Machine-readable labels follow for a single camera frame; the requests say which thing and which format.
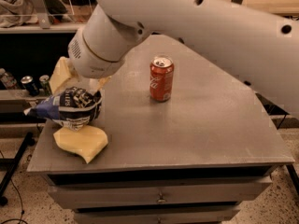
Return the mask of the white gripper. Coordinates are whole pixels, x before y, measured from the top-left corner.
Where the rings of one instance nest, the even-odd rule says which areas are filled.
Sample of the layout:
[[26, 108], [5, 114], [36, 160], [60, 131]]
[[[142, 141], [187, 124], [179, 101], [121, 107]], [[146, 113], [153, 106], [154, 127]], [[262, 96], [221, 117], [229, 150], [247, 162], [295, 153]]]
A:
[[[118, 62], [106, 61], [99, 58], [86, 45], [83, 29], [79, 28], [68, 45], [68, 55], [77, 73], [87, 78], [97, 78], [97, 89], [100, 91], [123, 65], [124, 60]], [[54, 67], [50, 77], [50, 89], [53, 94], [63, 91], [74, 77], [73, 67], [69, 59], [61, 57]]]

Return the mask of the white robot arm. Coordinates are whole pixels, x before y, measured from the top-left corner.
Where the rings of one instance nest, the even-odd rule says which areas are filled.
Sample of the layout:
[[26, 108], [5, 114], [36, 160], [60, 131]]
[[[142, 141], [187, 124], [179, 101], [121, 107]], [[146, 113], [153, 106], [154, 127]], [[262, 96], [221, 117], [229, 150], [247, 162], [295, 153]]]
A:
[[167, 35], [299, 118], [299, 23], [221, 0], [96, 0], [68, 45], [71, 70], [114, 75], [151, 34]]

